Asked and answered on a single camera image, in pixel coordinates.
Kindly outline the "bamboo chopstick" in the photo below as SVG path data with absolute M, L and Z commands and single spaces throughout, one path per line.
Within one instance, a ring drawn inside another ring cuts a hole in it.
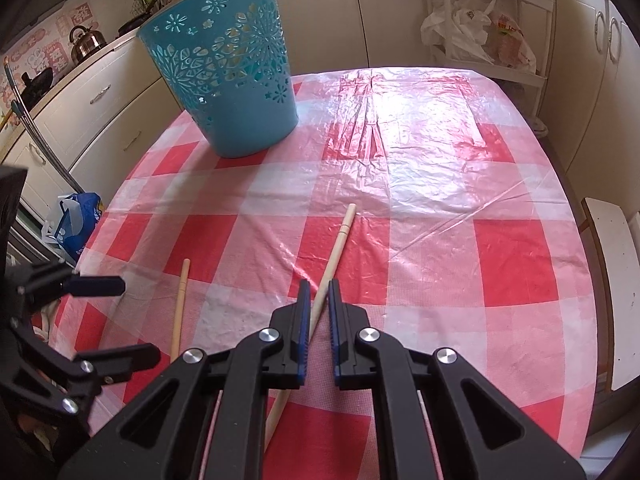
M 174 325 L 171 333 L 170 360 L 174 362 L 180 356 L 181 331 L 184 303 L 186 302 L 186 285 L 188 284 L 191 260 L 185 258 L 182 263 L 176 298 Z
M 340 263 L 348 234 L 350 232 L 350 229 L 352 228 L 352 222 L 354 222 L 356 216 L 356 210 L 356 204 L 351 203 L 348 205 L 346 214 L 344 215 L 340 228 L 338 229 L 337 237 L 332 247 L 328 263 L 326 264 L 326 268 L 324 269 L 322 274 L 318 292 L 316 293 L 314 302 L 311 305 L 309 339 L 312 339 L 312 336 L 314 336 L 314 331 L 316 330 L 317 324 L 320 320 L 320 316 L 322 315 L 323 305 L 326 301 L 326 294 L 328 293 L 329 284 L 330 281 L 334 279 L 337 266 Z M 288 390 L 280 391 L 274 399 L 266 421 L 265 448 L 268 448 L 273 434 L 276 432 L 278 423 L 280 422 L 286 404 L 288 403 L 290 394 L 291 393 Z

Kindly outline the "blue plastic bag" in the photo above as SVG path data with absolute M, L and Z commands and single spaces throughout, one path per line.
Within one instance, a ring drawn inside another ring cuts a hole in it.
M 41 228 L 41 240 L 77 262 L 102 214 L 101 197 L 93 192 L 58 196 Z

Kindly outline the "white stool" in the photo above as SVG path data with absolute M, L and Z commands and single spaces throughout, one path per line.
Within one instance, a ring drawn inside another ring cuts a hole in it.
M 586 197 L 582 209 L 580 229 L 591 233 L 604 299 L 599 372 L 604 388 L 616 391 L 639 377 L 639 247 L 620 206 Z

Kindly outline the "red checkered tablecloth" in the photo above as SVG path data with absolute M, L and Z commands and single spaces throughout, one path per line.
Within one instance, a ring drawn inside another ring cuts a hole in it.
M 293 90 L 299 123 L 272 148 L 226 159 L 183 113 L 119 185 L 78 270 L 126 292 L 66 299 L 52 344 L 72 359 L 154 344 L 160 362 L 102 389 L 84 445 L 172 363 L 185 258 L 180 356 L 230 350 L 303 280 L 311 310 L 354 203 L 332 280 L 343 301 L 408 349 L 459 352 L 579 463 L 596 382 L 590 273 L 522 115 L 465 70 L 309 74 Z M 383 479 L 371 393 L 335 383 L 327 301 L 288 391 L 258 479 Z

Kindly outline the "metal kettle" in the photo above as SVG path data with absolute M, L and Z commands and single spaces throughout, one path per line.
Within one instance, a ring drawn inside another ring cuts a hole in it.
M 94 52 L 106 46 L 106 40 L 102 32 L 82 25 L 76 25 L 70 30 L 68 40 L 73 46 L 72 60 L 75 65 L 84 62 Z

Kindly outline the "teal perforated bin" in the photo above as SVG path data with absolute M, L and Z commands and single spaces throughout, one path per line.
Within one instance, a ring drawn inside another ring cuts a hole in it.
M 181 0 L 138 36 L 217 155 L 255 154 L 296 127 L 277 0 Z

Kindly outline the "white plastic bag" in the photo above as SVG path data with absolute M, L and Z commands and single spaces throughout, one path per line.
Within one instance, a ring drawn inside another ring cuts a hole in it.
M 456 0 L 451 6 L 451 57 L 536 73 L 537 59 L 508 0 Z

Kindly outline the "white storage trolley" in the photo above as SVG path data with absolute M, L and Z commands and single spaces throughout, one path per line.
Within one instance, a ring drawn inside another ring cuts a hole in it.
M 534 119 L 547 83 L 554 0 L 426 0 L 421 39 L 434 63 L 495 81 Z

